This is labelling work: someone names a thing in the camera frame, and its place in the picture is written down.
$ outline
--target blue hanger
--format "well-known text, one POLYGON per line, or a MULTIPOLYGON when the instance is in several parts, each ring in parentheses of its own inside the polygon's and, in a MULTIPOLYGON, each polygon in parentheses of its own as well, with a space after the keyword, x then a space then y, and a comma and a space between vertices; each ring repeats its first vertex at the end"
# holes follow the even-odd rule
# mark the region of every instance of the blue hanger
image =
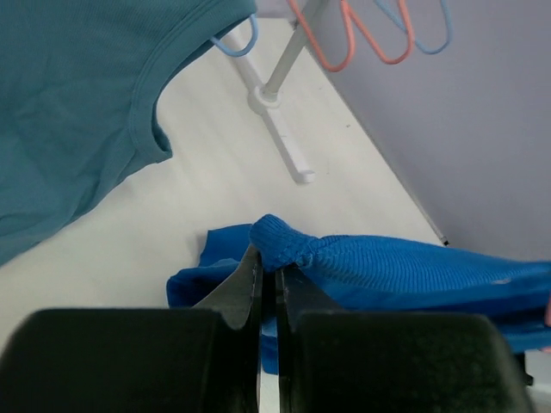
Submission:
MULTIPOLYGON (((387 17, 390 20, 392 20, 394 22, 394 24, 396 26, 401 28, 403 32, 406 31, 406 27, 404 26, 404 23, 402 22, 402 20, 398 17, 398 15, 396 15, 394 12, 392 12, 388 8, 388 6, 382 2, 382 0, 375 0, 375 4, 377 5, 377 7, 379 7, 379 9, 381 9, 381 11, 385 15, 387 15, 387 17)), ((440 5, 442 6, 442 12, 444 14, 444 20, 446 21, 446 32, 447 32, 448 37, 447 37, 447 39, 446 39, 446 41, 444 42, 443 45, 441 45, 437 49, 432 49, 432 50, 428 49, 420 41, 415 40, 415 45, 424 54, 438 54, 439 52, 444 50, 446 47, 448 47, 449 43, 451 43, 451 41, 454 37, 454 30, 453 30, 453 26, 452 26, 452 23, 451 23, 451 17, 449 15, 449 9, 448 9, 448 4, 447 4, 446 0, 440 0, 440 5)))
POLYGON ((258 22, 257 22, 257 16, 251 15, 249 17, 249 22, 251 22, 251 29, 252 29, 252 35, 251 35, 251 41, 243 50, 232 50, 228 46, 226 46, 224 43, 220 41, 220 39, 216 39, 215 37, 211 37, 210 41, 214 43, 216 47, 218 47, 225 55, 231 57, 231 58, 240 58, 242 56, 245 56, 248 52, 252 50, 252 48, 256 45, 258 40, 258 22))

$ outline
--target white rack pole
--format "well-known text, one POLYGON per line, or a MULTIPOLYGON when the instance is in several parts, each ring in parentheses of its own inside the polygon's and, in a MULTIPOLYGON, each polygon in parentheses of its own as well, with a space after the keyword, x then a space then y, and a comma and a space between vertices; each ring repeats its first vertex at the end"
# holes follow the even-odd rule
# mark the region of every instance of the white rack pole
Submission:
MULTIPOLYGON (((308 0, 303 13, 311 28, 317 25, 329 1, 308 0)), ((236 50, 243 47, 244 42, 234 32, 229 33, 225 40, 227 40, 228 46, 236 50)), ((302 155, 302 151, 279 109, 282 104, 280 88, 307 43, 308 39, 304 29, 298 25, 265 85, 261 81, 259 70, 250 53, 242 58, 232 59, 249 90, 249 106, 262 117, 283 162, 297 183, 312 182, 315 172, 302 155)))
MULTIPOLYGON (((319 19, 328 5, 329 0, 309 0, 308 3, 306 3, 302 13, 312 30, 314 30, 318 25, 319 19)), ((308 38, 306 37, 306 33, 302 26, 297 24, 289 43, 287 43, 282 56, 277 62, 277 65, 275 65, 272 75, 269 77, 268 82, 263 88, 263 94, 266 98, 270 98, 271 96, 279 93, 279 90, 282 87, 288 73, 291 71, 294 62, 307 44, 308 38)))

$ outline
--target blue fabric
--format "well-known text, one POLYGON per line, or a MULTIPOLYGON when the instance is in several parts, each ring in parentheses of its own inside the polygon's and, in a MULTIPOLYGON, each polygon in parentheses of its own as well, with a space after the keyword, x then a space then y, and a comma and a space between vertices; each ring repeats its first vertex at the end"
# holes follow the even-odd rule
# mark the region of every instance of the blue fabric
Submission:
POLYGON ((161 90, 255 11, 254 0, 0 0, 0 265, 168 159, 161 90))
MULTIPOLYGON (((481 313, 516 353, 551 345, 551 328, 543 322, 551 262, 515 262, 390 237, 311 237, 273 215, 253 226, 210 231, 200 266, 169 279, 169 305, 200 301, 237 267, 249 241, 267 271, 296 263, 346 309, 481 313)), ((270 320, 262 354, 269 373, 276 371, 275 336, 270 320)))

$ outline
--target floor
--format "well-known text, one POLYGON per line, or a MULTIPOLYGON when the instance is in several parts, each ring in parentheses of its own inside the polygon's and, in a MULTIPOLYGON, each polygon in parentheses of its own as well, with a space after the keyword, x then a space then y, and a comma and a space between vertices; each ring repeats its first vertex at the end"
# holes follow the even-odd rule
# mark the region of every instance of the floor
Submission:
MULTIPOLYGON (((266 73, 291 34, 261 21, 254 50, 266 73)), ((437 243, 393 172, 303 53, 284 86, 284 114, 318 172, 297 186, 246 90, 218 50, 166 88, 158 117, 174 158, 130 177, 92 213, 0 268, 0 348, 45 307, 166 307, 164 284, 194 266, 208 229, 274 213, 315 235, 368 233, 437 243)), ((263 376, 262 410, 277 411, 263 376)))

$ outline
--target teal shirt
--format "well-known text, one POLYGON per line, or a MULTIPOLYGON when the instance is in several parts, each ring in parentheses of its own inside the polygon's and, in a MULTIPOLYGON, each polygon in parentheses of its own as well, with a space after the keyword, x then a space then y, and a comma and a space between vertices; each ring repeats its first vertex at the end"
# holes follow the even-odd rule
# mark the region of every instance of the teal shirt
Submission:
POLYGON ((254 12, 254 0, 0 0, 0 265, 168 159, 160 92, 254 12))

